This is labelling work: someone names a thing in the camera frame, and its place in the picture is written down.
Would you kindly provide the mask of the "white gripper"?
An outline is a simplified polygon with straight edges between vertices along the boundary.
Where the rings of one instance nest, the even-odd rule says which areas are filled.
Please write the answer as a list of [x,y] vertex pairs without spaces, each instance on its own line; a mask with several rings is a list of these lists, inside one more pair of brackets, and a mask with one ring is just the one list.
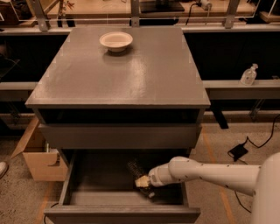
[[143,175],[135,180],[135,185],[138,188],[147,188],[151,184],[155,187],[166,186],[171,183],[171,175],[168,164],[162,164],[152,168],[149,174]]

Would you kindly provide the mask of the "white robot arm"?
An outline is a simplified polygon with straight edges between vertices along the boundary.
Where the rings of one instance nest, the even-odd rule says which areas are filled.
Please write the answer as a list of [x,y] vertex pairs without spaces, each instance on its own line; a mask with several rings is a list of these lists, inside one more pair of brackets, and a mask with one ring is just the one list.
[[280,224],[280,153],[269,156],[261,165],[206,164],[189,157],[174,157],[149,171],[134,161],[130,169],[136,187],[152,197],[153,186],[201,179],[253,198],[250,224]]

